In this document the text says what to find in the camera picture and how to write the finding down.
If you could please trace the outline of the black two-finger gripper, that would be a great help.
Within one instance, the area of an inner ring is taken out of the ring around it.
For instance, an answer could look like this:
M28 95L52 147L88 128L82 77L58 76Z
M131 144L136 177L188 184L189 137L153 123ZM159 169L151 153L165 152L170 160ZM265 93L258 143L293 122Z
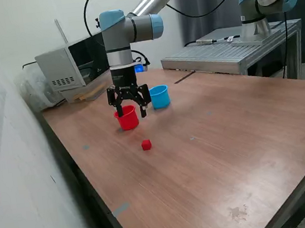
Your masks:
M110 68L113 87L108 88L106 91L108 96L108 103L117 109L118 117L123 116L122 93L126 94L126 92L128 92L135 97L135 102L140 107L142 118L147 115L146 108L148 104L151 103L151 96L148 85L137 85L137 77L134 67L135 64L124 67Z

